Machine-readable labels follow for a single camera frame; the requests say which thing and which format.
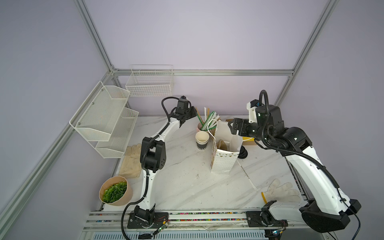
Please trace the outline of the white paper takeout bag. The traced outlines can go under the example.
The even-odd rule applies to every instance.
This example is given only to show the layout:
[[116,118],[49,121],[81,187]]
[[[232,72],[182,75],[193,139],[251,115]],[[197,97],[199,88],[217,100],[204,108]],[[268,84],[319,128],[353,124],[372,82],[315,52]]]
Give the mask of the white paper takeout bag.
[[[219,121],[215,133],[209,134],[213,137],[211,173],[228,175],[238,159],[242,146],[243,137],[232,135],[228,122]],[[217,142],[225,141],[228,151],[217,149]]]

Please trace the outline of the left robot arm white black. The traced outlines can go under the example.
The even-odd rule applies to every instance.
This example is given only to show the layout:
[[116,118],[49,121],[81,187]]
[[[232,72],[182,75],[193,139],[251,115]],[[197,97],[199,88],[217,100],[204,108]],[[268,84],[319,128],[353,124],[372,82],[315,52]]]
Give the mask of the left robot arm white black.
[[197,111],[187,97],[166,97],[161,101],[167,121],[152,137],[142,140],[140,163],[144,174],[142,197],[134,209],[135,217],[151,225],[155,219],[154,180],[166,163],[166,142],[187,120],[197,116]]

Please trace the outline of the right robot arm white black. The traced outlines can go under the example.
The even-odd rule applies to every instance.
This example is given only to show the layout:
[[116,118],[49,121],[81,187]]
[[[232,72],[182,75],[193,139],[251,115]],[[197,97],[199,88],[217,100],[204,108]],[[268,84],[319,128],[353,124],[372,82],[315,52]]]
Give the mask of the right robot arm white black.
[[339,184],[321,163],[307,134],[298,127],[286,128],[279,107],[249,103],[249,118],[235,118],[228,123],[233,135],[263,142],[265,150],[274,150],[286,158],[313,194],[313,198],[296,206],[269,200],[260,213],[262,223],[272,226],[278,221],[307,224],[318,233],[343,230],[356,215],[361,204],[343,193]]

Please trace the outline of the stack of paper cups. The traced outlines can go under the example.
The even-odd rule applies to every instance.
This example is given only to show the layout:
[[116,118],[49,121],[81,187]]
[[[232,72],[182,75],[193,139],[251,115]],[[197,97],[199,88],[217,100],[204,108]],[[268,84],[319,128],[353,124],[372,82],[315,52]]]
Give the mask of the stack of paper cups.
[[205,131],[199,131],[195,135],[196,144],[199,150],[204,150],[210,139],[210,135]]

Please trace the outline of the brown pulp cup carrier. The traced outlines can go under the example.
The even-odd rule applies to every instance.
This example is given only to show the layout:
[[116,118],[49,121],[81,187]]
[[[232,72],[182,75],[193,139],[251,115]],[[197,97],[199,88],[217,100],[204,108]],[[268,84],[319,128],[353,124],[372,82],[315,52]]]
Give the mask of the brown pulp cup carrier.
[[217,149],[222,151],[228,151],[228,146],[223,140],[219,140],[217,142]]

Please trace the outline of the stack of black lids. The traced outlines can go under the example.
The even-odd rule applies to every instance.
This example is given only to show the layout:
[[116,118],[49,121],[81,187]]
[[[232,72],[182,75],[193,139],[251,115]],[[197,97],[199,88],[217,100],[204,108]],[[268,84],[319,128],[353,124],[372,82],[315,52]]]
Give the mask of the stack of black lids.
[[246,148],[244,146],[241,146],[238,158],[243,160],[243,159],[247,158],[247,156],[248,156],[248,151],[246,150]]

